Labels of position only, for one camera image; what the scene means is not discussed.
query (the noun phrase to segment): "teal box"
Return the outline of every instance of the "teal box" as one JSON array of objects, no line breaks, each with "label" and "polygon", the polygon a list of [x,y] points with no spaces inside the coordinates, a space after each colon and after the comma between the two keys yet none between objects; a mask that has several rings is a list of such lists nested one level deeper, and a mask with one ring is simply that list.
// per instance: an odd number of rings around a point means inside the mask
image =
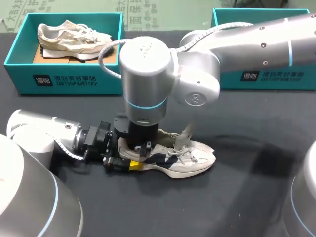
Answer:
[{"label": "teal box", "polygon": [[[307,13],[308,9],[215,8],[211,27],[229,22],[256,24]],[[244,72],[228,72],[221,74],[220,84],[222,89],[316,90],[315,74],[315,64],[261,70],[256,81],[242,81]]]},{"label": "teal box", "polygon": [[[21,94],[122,94],[121,80],[102,71],[97,63],[34,64],[38,47],[37,28],[40,23],[58,26],[65,20],[86,24],[115,40],[125,38],[122,13],[29,13],[4,62],[14,85]],[[119,73],[119,51],[116,62],[106,64]],[[47,84],[37,85],[36,78]]]}]

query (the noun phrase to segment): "logo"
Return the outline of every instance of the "logo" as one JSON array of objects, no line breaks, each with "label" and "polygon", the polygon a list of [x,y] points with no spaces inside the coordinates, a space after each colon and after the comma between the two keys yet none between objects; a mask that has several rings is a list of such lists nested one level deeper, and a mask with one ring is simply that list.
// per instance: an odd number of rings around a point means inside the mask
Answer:
[{"label": "logo", "polygon": [[33,78],[38,86],[54,86],[49,75],[33,75]]},{"label": "logo", "polygon": [[186,102],[192,106],[201,106],[206,103],[206,97],[203,94],[199,93],[190,93],[186,96]]},{"label": "logo", "polygon": [[241,81],[257,81],[260,71],[245,71],[242,73]]}]

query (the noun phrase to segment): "shoe sole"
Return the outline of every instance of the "shoe sole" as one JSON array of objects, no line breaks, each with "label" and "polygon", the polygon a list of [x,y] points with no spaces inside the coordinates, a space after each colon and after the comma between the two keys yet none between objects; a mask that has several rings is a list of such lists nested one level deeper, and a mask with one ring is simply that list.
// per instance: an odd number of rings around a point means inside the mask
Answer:
[{"label": "shoe sole", "polygon": [[165,169],[165,168],[162,168],[160,166],[153,165],[153,164],[143,164],[143,165],[144,166],[143,166],[143,169],[141,171],[151,170],[151,169],[159,170],[173,179],[182,179],[182,178],[188,178],[191,176],[195,176],[195,175],[198,175],[198,174],[201,174],[201,173],[207,171],[211,167],[211,166],[209,166],[205,169],[201,169],[201,170],[197,170],[197,171],[193,171],[193,172],[182,173],[182,172],[168,170],[168,169]]},{"label": "shoe sole", "polygon": [[[82,54],[82,53],[74,53],[69,51],[61,51],[61,50],[50,50],[50,49],[44,49],[40,48],[40,52],[43,56],[43,58],[75,58],[78,59],[80,62],[95,60],[99,58],[99,53],[93,53],[93,54]],[[114,49],[111,48],[104,57],[108,57],[112,55],[114,52]]]}]

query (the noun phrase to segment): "white cable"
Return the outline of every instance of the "white cable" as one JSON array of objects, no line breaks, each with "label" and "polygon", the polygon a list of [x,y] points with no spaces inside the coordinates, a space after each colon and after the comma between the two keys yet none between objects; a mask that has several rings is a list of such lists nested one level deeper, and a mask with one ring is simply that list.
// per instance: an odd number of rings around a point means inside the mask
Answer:
[{"label": "white cable", "polygon": [[[202,40],[203,38],[205,38],[206,36],[214,33],[215,31],[219,31],[219,30],[223,30],[223,29],[228,29],[228,28],[234,28],[234,27],[244,27],[244,26],[252,26],[251,23],[246,23],[246,22],[231,22],[231,23],[226,23],[226,24],[221,24],[219,26],[215,26],[212,27],[208,30],[206,30],[205,32],[199,34],[198,36],[196,36],[191,42],[187,43],[185,46],[182,46],[180,48],[174,49],[172,48],[171,51],[175,51],[176,53],[181,53],[181,52],[185,52],[188,49],[190,49],[191,47],[193,47],[196,43],[198,43],[200,40]],[[99,53],[99,65],[102,68],[102,70],[118,79],[122,79],[122,76],[116,72],[113,72],[112,70],[108,69],[104,63],[103,63],[103,57],[106,54],[107,51],[109,51],[112,47],[116,46],[116,45],[121,45],[121,44],[125,44],[129,41],[130,39],[119,39],[116,41],[113,41],[112,43],[108,44],[107,46],[105,46]]]},{"label": "white cable", "polygon": [[252,26],[252,25],[253,24],[246,23],[246,22],[231,22],[231,23],[225,23],[225,24],[221,24],[221,25],[218,25],[218,26],[214,26],[214,27],[206,30],[205,32],[199,34],[198,36],[196,36],[192,41],[190,41],[186,45],[184,45],[184,46],[182,46],[180,48],[172,49],[172,50],[176,51],[177,53],[182,53],[182,52],[185,52],[185,51],[189,50],[196,43],[201,41],[206,36],[214,33],[215,31],[220,31],[220,30],[223,30],[223,29],[234,28],[234,27]]},{"label": "white cable", "polygon": [[83,157],[81,156],[77,156],[73,153],[71,153],[62,143],[61,141],[55,137],[54,135],[52,134],[49,134],[47,131],[44,131],[43,129],[41,128],[37,128],[37,127],[34,127],[32,125],[22,125],[22,126],[19,126],[17,127],[16,129],[14,129],[13,131],[11,131],[9,134],[7,134],[7,137],[12,139],[12,137],[16,134],[17,131],[21,130],[22,128],[35,128],[35,129],[38,129],[40,131],[43,131],[45,132],[47,135],[49,135],[56,143],[57,145],[67,154],[69,155],[71,158],[74,158],[74,159],[77,159],[77,160],[83,160]]},{"label": "white cable", "polygon": [[102,70],[118,79],[122,79],[122,76],[116,72],[113,72],[112,70],[108,69],[104,63],[103,63],[103,57],[104,54],[106,54],[107,51],[109,51],[112,47],[116,46],[116,45],[120,45],[120,44],[125,44],[127,41],[129,41],[130,39],[119,39],[116,41],[113,41],[112,43],[108,44],[107,46],[105,46],[99,53],[99,65],[102,68]]}]

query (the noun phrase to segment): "white sneaker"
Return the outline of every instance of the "white sneaker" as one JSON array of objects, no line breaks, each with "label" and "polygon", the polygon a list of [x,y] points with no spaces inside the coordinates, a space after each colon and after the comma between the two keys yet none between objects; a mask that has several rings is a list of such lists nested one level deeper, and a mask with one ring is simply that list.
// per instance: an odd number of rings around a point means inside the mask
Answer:
[{"label": "white sneaker", "polygon": [[159,129],[156,145],[148,157],[139,156],[140,146],[131,150],[124,138],[118,140],[118,152],[123,159],[142,163],[138,170],[156,169],[171,178],[186,178],[206,171],[216,160],[212,148],[191,141],[191,136],[191,126],[188,126],[181,135]]},{"label": "white sneaker", "polygon": [[82,61],[97,59],[101,49],[113,41],[108,34],[68,20],[60,26],[40,24],[38,39],[44,58],[74,57]]}]

